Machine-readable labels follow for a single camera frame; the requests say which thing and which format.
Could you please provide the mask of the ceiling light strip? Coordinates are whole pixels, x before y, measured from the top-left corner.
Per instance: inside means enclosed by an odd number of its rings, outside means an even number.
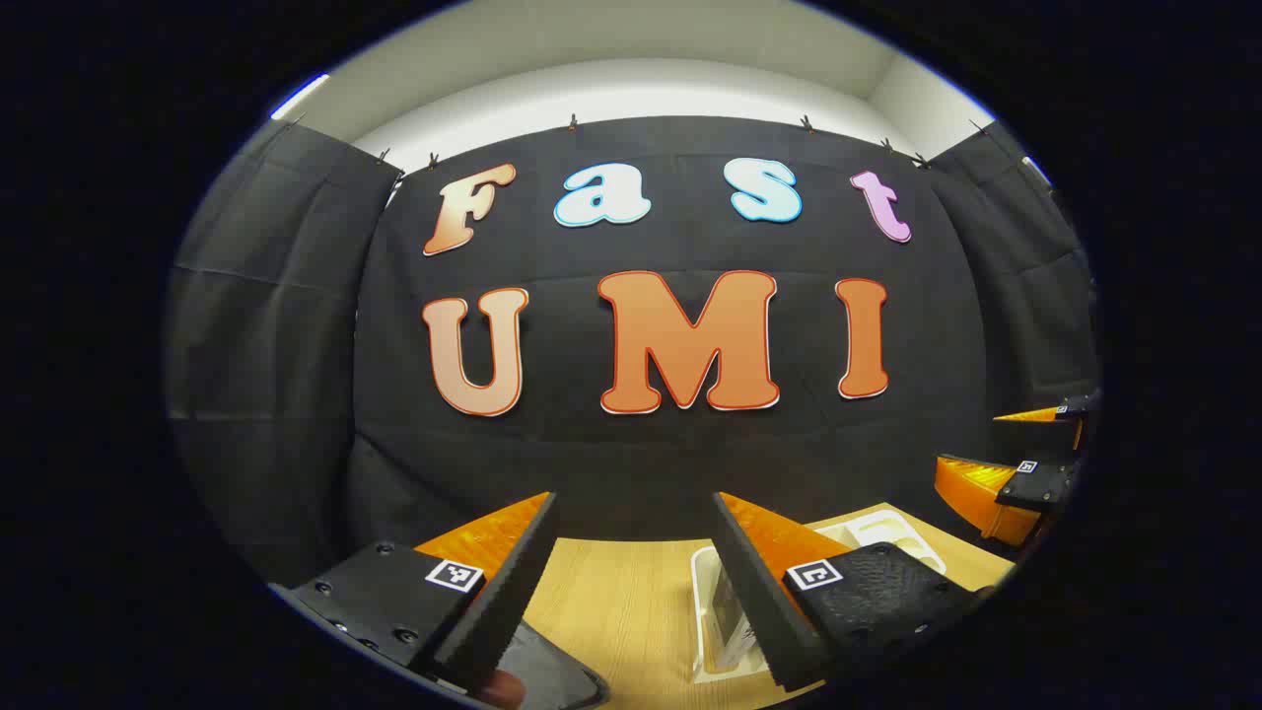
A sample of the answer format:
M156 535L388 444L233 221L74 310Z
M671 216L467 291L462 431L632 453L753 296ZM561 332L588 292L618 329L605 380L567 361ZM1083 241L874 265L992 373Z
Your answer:
M321 90L321 86L326 84L328 79L329 79L329 73L319 73L312 76L310 79L305 82L305 84L302 84L302 87L294 90L292 95L286 96L286 98L276 106L276 108L273 108L270 119L281 120L289 115L293 115L294 111L297 111L297 107L303 102L303 100L305 100L312 93L316 93L316 90Z

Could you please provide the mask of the white bookshelf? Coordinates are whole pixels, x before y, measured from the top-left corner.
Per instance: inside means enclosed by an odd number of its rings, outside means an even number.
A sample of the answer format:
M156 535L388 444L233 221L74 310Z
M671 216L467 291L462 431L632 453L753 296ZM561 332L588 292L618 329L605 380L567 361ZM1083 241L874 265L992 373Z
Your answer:
M844 522L819 525L814 528L817 533L823 533L835 542L848 545L848 547L861 547L861 545L891 542L902 551L911 554L915 560L925 562L928 567L938 574L946 573L946 562L933 549L933 545L924 538L909 518L892 509L878 509L861 515ZM738 678L745 675L767 673L769 665L761 648L745 658L743 665L729 670L726 673L716 671L714 665L714 628L711 615L711 597L718 569L723 567L717 549L699 549L693 554L692 566L692 597L697 626L697 655L692 665L692 682L705 684L713 681L726 681L726 678Z

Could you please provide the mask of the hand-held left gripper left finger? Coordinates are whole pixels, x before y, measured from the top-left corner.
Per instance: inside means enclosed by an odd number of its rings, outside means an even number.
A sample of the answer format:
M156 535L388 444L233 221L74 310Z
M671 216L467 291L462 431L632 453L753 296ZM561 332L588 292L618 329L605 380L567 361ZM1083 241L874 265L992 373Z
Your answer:
M396 673L473 691L491 677L557 542L558 496L538 496L428 542L380 538L280 602Z

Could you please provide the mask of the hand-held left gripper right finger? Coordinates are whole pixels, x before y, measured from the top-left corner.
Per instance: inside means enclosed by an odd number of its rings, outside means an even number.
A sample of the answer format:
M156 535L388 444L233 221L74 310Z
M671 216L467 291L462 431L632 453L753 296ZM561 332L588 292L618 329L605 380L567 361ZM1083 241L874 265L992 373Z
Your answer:
M897 544L842 544L724 491L712 502L714 547L784 690L877 675L982 602Z

